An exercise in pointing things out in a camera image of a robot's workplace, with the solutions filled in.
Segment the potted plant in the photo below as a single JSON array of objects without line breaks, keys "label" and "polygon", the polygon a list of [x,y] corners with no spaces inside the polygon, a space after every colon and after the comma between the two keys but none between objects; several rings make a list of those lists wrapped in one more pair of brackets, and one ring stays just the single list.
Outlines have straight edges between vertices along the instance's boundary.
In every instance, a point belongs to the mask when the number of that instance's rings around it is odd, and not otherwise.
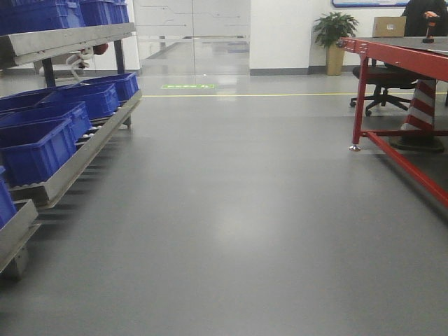
[{"label": "potted plant", "polygon": [[340,75],[344,61],[344,49],[336,46],[341,37],[354,37],[358,21],[349,14],[330,12],[315,20],[313,32],[317,33],[316,43],[327,51],[327,74]]}]

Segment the green leaves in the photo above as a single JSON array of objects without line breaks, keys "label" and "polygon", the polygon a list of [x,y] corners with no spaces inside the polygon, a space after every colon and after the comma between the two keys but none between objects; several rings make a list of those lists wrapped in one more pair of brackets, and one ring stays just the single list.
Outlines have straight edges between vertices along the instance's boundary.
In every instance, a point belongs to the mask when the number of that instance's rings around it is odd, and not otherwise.
[{"label": "green leaves", "polygon": [[315,20],[313,32],[317,32],[316,43],[328,48],[341,37],[354,37],[358,21],[349,14],[330,12]]}]

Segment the metal shelf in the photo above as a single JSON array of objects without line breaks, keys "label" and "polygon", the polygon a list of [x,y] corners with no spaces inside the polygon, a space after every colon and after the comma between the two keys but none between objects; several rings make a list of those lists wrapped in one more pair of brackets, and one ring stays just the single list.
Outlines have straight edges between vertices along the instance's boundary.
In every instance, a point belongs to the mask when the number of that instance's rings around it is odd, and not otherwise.
[{"label": "metal shelf", "polygon": [[26,244],[40,224],[33,224],[37,217],[33,202],[15,202],[17,213],[0,230],[0,273],[2,277],[18,280],[27,266]]},{"label": "metal shelf", "polygon": [[132,36],[133,22],[0,36],[0,68],[15,67]]},{"label": "metal shelf", "polygon": [[101,128],[83,143],[69,161],[47,181],[31,186],[11,188],[10,193],[13,199],[32,199],[38,209],[54,207],[98,152],[106,145],[119,126],[122,124],[130,126],[131,112],[139,104],[140,98],[141,91],[139,90],[114,115],[107,119]]}]

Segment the traffic cone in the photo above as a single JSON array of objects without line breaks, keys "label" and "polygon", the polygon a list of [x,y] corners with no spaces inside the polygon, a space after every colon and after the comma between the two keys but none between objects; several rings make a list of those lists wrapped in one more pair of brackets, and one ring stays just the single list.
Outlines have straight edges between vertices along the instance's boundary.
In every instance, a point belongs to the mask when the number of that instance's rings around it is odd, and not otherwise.
[{"label": "traffic cone", "polygon": [[[434,79],[418,80],[402,130],[434,130],[435,115]],[[444,147],[434,136],[402,136],[392,138],[391,146],[407,151],[443,152]]]}]

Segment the red metal table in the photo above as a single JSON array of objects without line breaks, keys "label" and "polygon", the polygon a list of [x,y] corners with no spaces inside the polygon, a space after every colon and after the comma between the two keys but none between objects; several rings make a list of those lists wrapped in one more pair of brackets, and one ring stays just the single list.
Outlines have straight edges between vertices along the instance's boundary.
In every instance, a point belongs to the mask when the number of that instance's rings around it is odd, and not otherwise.
[{"label": "red metal table", "polygon": [[436,37],[435,42],[432,44],[422,43],[421,41],[422,37],[343,38],[345,50],[350,53],[359,54],[361,65],[352,146],[350,146],[350,150],[360,151],[360,138],[367,137],[402,167],[414,180],[448,207],[448,192],[382,139],[382,137],[420,135],[447,136],[448,130],[425,132],[414,130],[363,129],[363,106],[369,59],[396,65],[421,74],[422,77],[448,81],[448,38]]}]

